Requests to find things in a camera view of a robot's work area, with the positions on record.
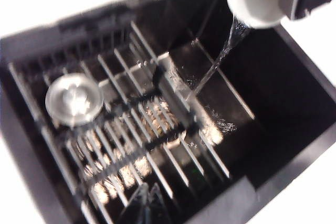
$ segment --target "black plastic container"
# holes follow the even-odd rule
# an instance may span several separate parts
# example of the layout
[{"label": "black plastic container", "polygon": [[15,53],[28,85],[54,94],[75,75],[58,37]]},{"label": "black plastic container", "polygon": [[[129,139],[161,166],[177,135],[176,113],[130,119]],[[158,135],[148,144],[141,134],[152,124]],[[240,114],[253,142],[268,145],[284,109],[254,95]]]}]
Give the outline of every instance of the black plastic container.
[{"label": "black plastic container", "polygon": [[[2,132],[48,223],[85,218],[8,64],[57,58],[59,49],[73,45],[96,54],[85,43],[95,45],[95,38],[102,41],[98,52],[113,49],[111,34],[122,28],[124,36],[116,37],[127,41],[131,20],[154,53],[169,51],[182,79],[195,85],[221,50],[232,15],[226,0],[127,0],[1,40]],[[245,223],[336,140],[336,89],[281,26],[253,31],[221,71],[198,98],[237,127],[216,147],[230,180],[185,215],[176,213],[176,222]],[[51,204],[53,211],[46,207]],[[103,216],[97,219],[104,223]]]}]

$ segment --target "metal grate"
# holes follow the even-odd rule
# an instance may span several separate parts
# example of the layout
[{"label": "metal grate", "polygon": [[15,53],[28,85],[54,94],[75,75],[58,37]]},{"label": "metal grate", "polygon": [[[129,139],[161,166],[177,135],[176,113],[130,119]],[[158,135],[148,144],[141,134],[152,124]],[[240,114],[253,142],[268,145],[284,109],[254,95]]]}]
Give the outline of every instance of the metal grate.
[{"label": "metal grate", "polygon": [[[187,133],[153,84],[158,65],[134,23],[72,51],[61,50],[24,66],[8,65],[71,193],[80,196],[89,223],[98,223],[98,216],[114,223],[143,182],[160,184],[172,218],[179,220],[190,200],[206,198],[229,177],[202,131]],[[70,72],[85,73],[104,91],[100,115],[73,129],[53,121],[44,107],[50,84]],[[173,95],[189,112],[182,95]]]}]

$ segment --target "water stream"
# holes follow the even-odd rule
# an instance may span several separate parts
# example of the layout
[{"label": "water stream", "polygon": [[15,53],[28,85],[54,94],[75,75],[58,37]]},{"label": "water stream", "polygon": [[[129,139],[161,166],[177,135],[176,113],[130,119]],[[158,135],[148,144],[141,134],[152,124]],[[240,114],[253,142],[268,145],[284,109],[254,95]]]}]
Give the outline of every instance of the water stream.
[{"label": "water stream", "polygon": [[217,68],[221,65],[225,56],[227,56],[229,52],[235,46],[237,46],[242,41],[242,39],[244,39],[248,35],[250,31],[251,31],[250,27],[248,27],[245,23],[239,21],[235,16],[233,17],[229,38],[224,43],[224,46],[221,52],[219,53],[217,59],[214,61],[213,65],[210,67],[208,72],[203,76],[203,78],[196,86],[196,88],[188,95],[187,99],[189,99],[189,97],[192,95],[196,96],[203,89],[204,85],[214,74],[214,72],[216,72]]}]

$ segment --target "white countertop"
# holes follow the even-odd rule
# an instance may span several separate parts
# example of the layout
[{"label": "white countertop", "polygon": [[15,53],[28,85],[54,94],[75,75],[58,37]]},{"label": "white countertop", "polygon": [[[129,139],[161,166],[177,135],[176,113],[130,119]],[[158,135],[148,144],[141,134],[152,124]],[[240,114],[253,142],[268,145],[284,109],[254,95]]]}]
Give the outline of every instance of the white countertop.
[{"label": "white countertop", "polygon": [[[1,0],[0,36],[50,24],[112,1],[119,0]],[[306,19],[296,22],[284,19],[282,24],[336,85],[336,0]],[[3,167],[6,179],[0,179],[1,219],[11,220],[10,223],[44,223],[2,138],[0,158],[6,164]],[[333,145],[249,224],[336,223],[336,173],[332,172],[335,164],[336,145]],[[15,190],[10,190],[8,183]]]}]

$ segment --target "round metal cap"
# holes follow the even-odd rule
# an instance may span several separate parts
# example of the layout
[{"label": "round metal cap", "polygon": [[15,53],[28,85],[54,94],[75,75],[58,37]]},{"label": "round metal cap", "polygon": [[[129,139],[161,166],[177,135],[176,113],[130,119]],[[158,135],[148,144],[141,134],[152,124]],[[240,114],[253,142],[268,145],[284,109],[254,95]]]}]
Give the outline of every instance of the round metal cap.
[{"label": "round metal cap", "polygon": [[46,109],[51,118],[67,126],[91,122],[103,106],[98,84],[83,73],[71,73],[56,79],[46,95]]}]

